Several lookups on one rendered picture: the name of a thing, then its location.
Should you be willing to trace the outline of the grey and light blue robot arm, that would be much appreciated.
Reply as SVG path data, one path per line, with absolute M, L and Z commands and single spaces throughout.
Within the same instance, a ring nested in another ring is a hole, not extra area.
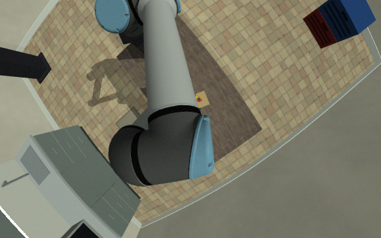
M 109 145 L 115 174 L 131 185 L 193 180 L 215 167 L 209 116 L 197 106 L 175 22 L 180 12 L 180 0 L 95 2 L 104 30 L 130 37 L 143 33 L 148 107 Z

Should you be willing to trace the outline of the tan mat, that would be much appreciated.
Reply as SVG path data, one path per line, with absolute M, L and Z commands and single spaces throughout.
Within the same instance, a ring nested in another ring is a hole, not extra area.
M 196 93 L 195 95 L 197 95 L 196 101 L 197 101 L 197 106 L 199 108 L 209 105 L 209 101 L 207 99 L 205 91 L 201 91 L 199 93 Z M 200 98 L 202 100 L 201 102 L 198 101 Z

